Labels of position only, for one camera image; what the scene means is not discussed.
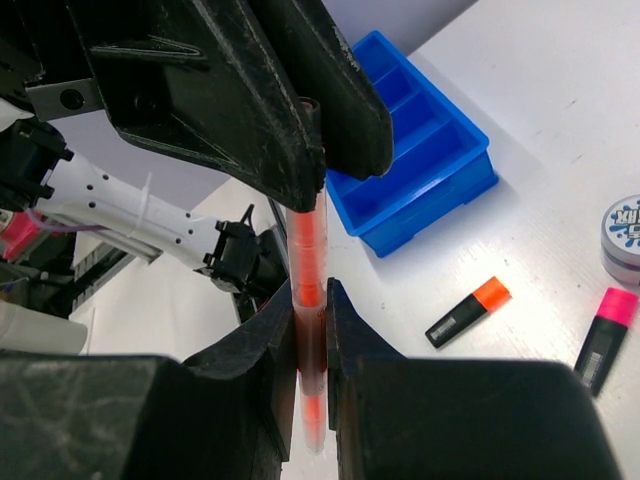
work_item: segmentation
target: screw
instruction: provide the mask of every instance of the screw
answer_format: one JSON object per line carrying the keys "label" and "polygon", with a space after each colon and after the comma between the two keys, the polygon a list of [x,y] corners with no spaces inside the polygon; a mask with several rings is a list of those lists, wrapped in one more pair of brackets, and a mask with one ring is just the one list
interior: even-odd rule
{"label": "screw", "polygon": [[79,110],[84,106],[84,97],[79,91],[68,88],[60,94],[60,103],[68,110]]}
{"label": "screw", "polygon": [[133,99],[133,105],[140,113],[154,113],[158,109],[158,101],[149,93],[141,92]]}

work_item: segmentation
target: orange highlighter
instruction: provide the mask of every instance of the orange highlighter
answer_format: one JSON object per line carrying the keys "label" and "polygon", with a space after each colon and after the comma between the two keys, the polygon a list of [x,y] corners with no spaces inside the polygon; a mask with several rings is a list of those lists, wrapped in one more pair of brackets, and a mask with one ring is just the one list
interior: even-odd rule
{"label": "orange highlighter", "polygon": [[327,197],[323,188],[315,210],[287,209],[287,246],[298,347],[302,420],[307,446],[320,453],[327,429]]}
{"label": "orange highlighter", "polygon": [[509,290],[500,280],[491,277],[438,320],[425,335],[434,347],[440,348],[510,298]]}

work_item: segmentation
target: pink cap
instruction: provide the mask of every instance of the pink cap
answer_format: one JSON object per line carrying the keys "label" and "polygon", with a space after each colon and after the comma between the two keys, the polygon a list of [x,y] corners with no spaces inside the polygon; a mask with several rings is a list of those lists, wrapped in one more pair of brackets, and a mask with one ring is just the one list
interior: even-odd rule
{"label": "pink cap", "polygon": [[637,306],[637,295],[619,288],[607,288],[607,293],[604,294],[597,315],[629,327]]}

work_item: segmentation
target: container lid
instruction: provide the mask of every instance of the container lid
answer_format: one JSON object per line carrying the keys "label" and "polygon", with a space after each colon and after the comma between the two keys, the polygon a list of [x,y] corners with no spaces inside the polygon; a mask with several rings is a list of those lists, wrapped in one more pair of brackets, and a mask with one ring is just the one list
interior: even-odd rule
{"label": "container lid", "polygon": [[621,267],[640,267],[640,195],[613,204],[602,219],[602,248]]}

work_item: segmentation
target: white table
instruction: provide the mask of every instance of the white table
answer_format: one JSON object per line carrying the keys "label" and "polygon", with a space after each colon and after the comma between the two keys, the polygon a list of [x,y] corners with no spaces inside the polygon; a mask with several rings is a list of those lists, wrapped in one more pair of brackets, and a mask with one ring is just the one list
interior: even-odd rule
{"label": "white table", "polygon": [[[602,215],[639,188],[636,45],[635,0],[481,0],[411,56],[490,137],[501,182],[382,260],[329,208],[330,274],[400,352],[573,365],[604,290],[616,285],[599,260]],[[249,202],[258,224],[271,221],[264,198],[234,180],[198,210],[239,218]],[[436,352],[424,331],[492,275],[513,300]],[[92,318],[90,353],[178,359],[235,325],[228,296],[166,256],[134,262],[74,315]],[[639,362],[632,332],[597,401],[629,478],[640,477]],[[301,438],[298,425],[282,478],[335,479],[333,438],[320,457]]]}

